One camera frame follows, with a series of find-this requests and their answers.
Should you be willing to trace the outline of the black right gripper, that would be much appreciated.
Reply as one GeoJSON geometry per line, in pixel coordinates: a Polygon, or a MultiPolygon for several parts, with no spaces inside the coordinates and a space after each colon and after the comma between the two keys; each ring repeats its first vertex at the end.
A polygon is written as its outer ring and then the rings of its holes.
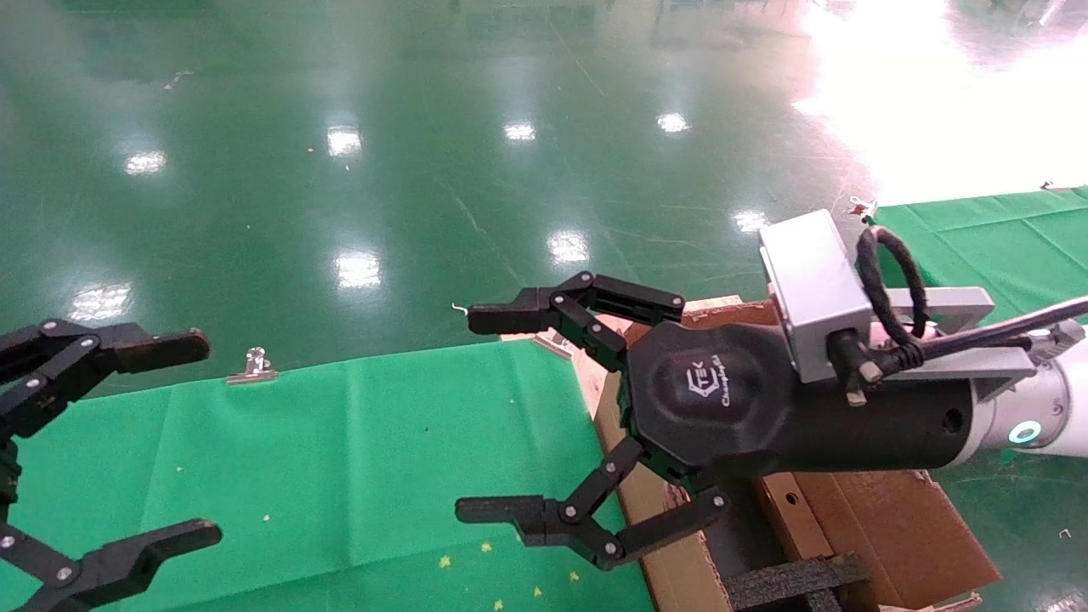
{"type": "Polygon", "coordinates": [[[628,437],[566,499],[462,497],[456,519],[512,525],[526,547],[567,547],[609,572],[710,527],[730,507],[710,488],[606,530],[595,512],[641,463],[669,484],[714,485],[772,473],[934,470],[966,449],[967,380],[891,381],[853,406],[833,380],[800,380],[776,326],[687,328],[684,305],[673,293],[582,271],[558,286],[521,289],[509,303],[467,307],[478,336],[552,329],[606,371],[625,371],[628,437]],[[652,329],[628,348],[597,314],[652,329]]]}

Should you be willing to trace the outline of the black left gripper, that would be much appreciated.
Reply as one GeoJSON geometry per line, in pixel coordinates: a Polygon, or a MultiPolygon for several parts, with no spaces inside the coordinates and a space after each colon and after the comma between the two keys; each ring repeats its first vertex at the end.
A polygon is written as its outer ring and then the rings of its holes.
{"type": "MultiPolygon", "coordinates": [[[[139,325],[87,328],[67,320],[24,326],[1,338],[1,511],[18,500],[22,465],[11,438],[28,439],[113,374],[140,374],[203,362],[202,330],[153,334],[139,325]]],[[[211,521],[184,521],[108,542],[78,560],[3,523],[1,556],[40,582],[18,611],[92,611],[147,592],[171,558],[221,542],[211,521]]]]}

